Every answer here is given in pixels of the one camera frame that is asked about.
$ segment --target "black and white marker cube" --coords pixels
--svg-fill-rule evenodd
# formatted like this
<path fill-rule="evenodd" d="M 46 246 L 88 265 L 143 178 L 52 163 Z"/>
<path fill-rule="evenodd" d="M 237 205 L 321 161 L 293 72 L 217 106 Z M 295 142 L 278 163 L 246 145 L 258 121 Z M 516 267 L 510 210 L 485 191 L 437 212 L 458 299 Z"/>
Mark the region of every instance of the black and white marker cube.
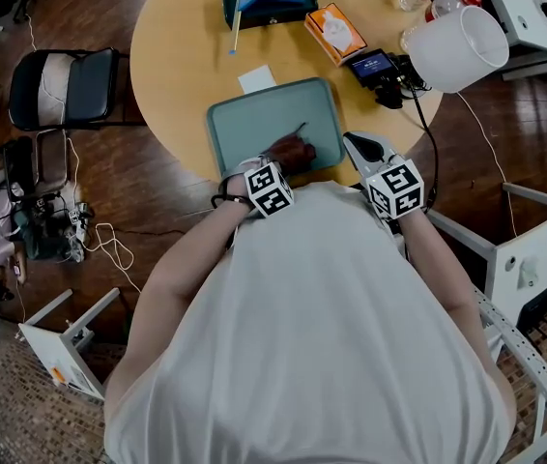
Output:
<path fill-rule="evenodd" d="M 275 163 L 258 170 L 248 170 L 244 176 L 250 201 L 264 217 L 270 217 L 295 203 L 293 191 Z"/>
<path fill-rule="evenodd" d="M 379 215 L 397 219 L 423 204 L 424 182 L 409 159 L 376 173 L 366 183 L 370 202 Z"/>

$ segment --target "black box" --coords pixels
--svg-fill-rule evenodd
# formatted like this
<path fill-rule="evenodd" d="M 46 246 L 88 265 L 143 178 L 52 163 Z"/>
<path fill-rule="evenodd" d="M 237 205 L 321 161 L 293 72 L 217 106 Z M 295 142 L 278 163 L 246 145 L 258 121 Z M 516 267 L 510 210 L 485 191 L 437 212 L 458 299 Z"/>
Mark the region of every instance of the black box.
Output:
<path fill-rule="evenodd" d="M 237 0 L 222 0 L 222 4 L 226 23 L 228 27 L 232 28 Z M 261 0 L 255 2 L 247 11 L 242 13 L 240 29 L 304 20 L 306 14 L 316 11 L 318 8 L 319 3 L 317 0 L 305 0 L 301 5 Z"/>

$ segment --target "wooden floor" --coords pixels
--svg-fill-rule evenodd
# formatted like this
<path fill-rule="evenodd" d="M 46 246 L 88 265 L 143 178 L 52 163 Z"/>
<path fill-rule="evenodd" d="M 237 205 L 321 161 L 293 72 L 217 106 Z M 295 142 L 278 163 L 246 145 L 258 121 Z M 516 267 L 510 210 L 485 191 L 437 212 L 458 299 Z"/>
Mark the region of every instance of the wooden floor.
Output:
<path fill-rule="evenodd" d="M 39 48 L 98 49 L 114 46 L 130 51 L 131 34 L 145 0 L 38 0 L 30 8 Z M 11 74 L 19 59 L 31 50 L 26 23 L 0 34 L 0 143 L 22 135 L 11 127 L 6 104 Z M 547 79 L 503 83 L 497 76 L 466 90 L 465 98 L 494 143 L 508 180 L 547 191 Z M 477 124 L 464 103 L 445 95 L 432 123 L 439 145 L 441 173 L 436 209 L 496 243 L 512 236 L 501 175 Z M 186 230 L 207 212 L 216 187 L 185 171 L 147 128 L 111 128 L 100 132 L 74 131 L 80 155 L 78 183 L 84 200 L 96 212 L 95 222 L 111 222 L 119 229 L 164 232 Z M 412 158 L 429 181 L 433 151 L 424 136 Z M 539 205 L 512 198 L 519 233 L 547 218 Z M 129 273 L 144 284 L 164 251 L 179 238 L 135 234 L 119 236 L 134 253 Z M 473 276 L 481 264 L 461 253 Z M 20 288 L 27 315 L 67 288 L 75 291 L 56 317 L 45 324 L 65 327 L 113 286 L 121 287 L 131 306 L 136 292 L 103 252 L 87 255 L 82 264 L 30 263 L 30 280 Z M 0 304 L 0 316 L 20 320 L 17 301 Z M 125 310 L 116 304 L 94 328 L 108 340 L 123 336 Z"/>

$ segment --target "orange tissue box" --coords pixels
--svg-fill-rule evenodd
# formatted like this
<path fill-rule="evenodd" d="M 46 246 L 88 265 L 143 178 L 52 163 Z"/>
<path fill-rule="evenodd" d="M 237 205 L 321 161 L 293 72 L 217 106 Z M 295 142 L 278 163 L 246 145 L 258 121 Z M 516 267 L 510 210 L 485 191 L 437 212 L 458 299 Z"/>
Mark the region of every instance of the orange tissue box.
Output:
<path fill-rule="evenodd" d="M 337 67 L 368 48 L 361 34 L 335 4 L 307 14 L 305 27 Z"/>

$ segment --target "green tray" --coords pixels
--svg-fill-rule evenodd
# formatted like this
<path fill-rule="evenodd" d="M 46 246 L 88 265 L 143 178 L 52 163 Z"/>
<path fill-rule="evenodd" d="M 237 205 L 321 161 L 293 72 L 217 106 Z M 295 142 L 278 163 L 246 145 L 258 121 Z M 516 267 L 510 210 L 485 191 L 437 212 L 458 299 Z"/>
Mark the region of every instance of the green tray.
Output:
<path fill-rule="evenodd" d="M 251 93 L 211 106 L 207 126 L 224 177 L 242 161 L 256 157 L 280 137 L 307 125 L 301 137 L 314 145 L 312 170 L 344 160 L 342 132 L 330 85 L 320 77 Z"/>

